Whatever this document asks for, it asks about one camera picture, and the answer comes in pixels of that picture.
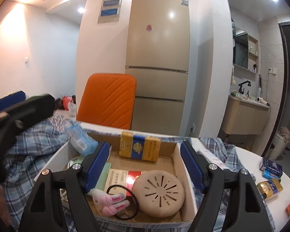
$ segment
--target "blue tissue pack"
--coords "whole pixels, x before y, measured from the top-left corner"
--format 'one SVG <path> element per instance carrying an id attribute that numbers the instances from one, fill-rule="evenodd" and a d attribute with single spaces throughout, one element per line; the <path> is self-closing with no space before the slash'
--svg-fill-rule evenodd
<path id="1" fill-rule="evenodd" d="M 70 140 L 71 145 L 83 157 L 93 153 L 98 147 L 99 143 L 90 137 L 80 125 L 68 127 L 66 128 L 66 132 L 68 133 L 68 139 Z"/>

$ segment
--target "black faucet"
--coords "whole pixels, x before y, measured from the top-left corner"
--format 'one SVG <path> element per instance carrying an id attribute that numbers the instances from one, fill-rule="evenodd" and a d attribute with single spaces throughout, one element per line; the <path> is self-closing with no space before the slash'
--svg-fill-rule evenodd
<path id="1" fill-rule="evenodd" d="M 242 86 L 243 86 L 244 84 L 248 84 L 248 86 L 251 86 L 251 83 L 250 83 L 249 80 L 246 80 L 245 82 L 238 84 L 239 87 L 240 87 L 240 89 L 239 89 L 238 91 L 239 91 L 239 93 L 241 93 L 241 94 L 244 94 L 244 89 L 242 90 Z"/>

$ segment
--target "wall shelf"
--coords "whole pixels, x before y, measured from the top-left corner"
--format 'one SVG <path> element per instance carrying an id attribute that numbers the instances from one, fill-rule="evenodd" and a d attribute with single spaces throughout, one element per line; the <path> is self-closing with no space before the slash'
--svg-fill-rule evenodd
<path id="1" fill-rule="evenodd" d="M 258 73 L 256 73 L 256 72 L 253 72 L 253 71 L 251 71 L 251 70 L 248 70 L 248 69 L 246 69 L 246 68 L 244 68 L 244 67 L 242 67 L 242 66 L 239 66 L 239 65 L 236 65 L 236 64 L 233 64 L 234 65 L 234 68 L 238 68 L 239 70 L 242 70 L 242 71 L 245 71 L 245 72 L 248 72 L 248 73 L 251 73 L 251 74 L 255 74 L 255 75 L 257 75 Z"/>
<path id="2" fill-rule="evenodd" d="M 258 55 L 254 54 L 253 52 L 249 51 L 249 55 L 253 56 L 255 59 L 259 58 Z"/>

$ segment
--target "refrigerator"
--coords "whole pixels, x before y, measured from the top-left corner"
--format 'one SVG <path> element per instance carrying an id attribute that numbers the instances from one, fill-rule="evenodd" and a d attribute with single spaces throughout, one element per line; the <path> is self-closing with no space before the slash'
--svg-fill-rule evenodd
<path id="1" fill-rule="evenodd" d="M 132 0 L 126 73 L 137 80 L 132 130 L 178 135 L 190 45 L 188 0 Z"/>

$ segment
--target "bathroom sink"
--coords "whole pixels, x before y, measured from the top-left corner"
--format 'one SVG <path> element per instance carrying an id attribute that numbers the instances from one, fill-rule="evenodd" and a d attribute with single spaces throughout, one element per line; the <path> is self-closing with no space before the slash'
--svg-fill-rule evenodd
<path id="1" fill-rule="evenodd" d="M 242 102 L 246 102 L 246 103 L 249 103 L 249 104 L 254 104 L 254 105 L 257 105 L 257 106 L 264 107 L 264 108 L 270 108 L 267 105 L 264 105 L 262 103 L 259 103 L 259 102 L 255 101 L 255 100 L 251 100 L 251 99 L 240 99 L 240 98 L 236 98 L 236 97 L 231 96 L 231 95 L 229 95 L 229 98 L 232 98 L 232 99 L 235 99 L 235 100 L 238 100 L 238 101 L 242 101 Z"/>

